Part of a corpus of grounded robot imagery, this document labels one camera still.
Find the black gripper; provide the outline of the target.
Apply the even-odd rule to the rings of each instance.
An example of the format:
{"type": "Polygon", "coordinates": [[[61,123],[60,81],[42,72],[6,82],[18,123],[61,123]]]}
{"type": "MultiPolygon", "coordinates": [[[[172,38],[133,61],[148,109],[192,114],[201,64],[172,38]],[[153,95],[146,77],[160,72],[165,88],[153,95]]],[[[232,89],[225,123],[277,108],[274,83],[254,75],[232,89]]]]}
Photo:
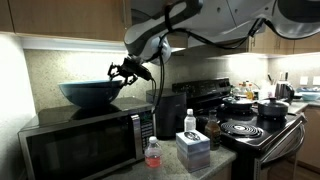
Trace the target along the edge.
{"type": "Polygon", "coordinates": [[[124,59],[122,66],[111,64],[109,66],[107,75],[109,76],[110,80],[113,80],[118,76],[123,76],[123,73],[125,76],[124,81],[121,84],[122,87],[132,85],[137,81],[138,77],[141,77],[146,81],[152,79],[152,75],[147,68],[130,60],[129,58],[124,59]]]}

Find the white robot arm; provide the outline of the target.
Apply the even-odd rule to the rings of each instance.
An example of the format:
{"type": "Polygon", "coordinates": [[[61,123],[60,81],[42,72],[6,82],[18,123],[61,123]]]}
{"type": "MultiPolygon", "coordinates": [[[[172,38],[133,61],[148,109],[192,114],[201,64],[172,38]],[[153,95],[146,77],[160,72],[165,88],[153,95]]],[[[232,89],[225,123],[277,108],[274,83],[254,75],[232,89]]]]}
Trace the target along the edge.
{"type": "Polygon", "coordinates": [[[228,49],[229,40],[241,45],[264,25],[284,39],[311,37],[320,32],[320,0],[177,0],[126,31],[128,55],[121,65],[109,66],[108,76],[123,77],[124,85],[138,78],[151,80],[144,65],[162,66],[168,61],[171,47],[167,36],[171,33],[228,49]]]}

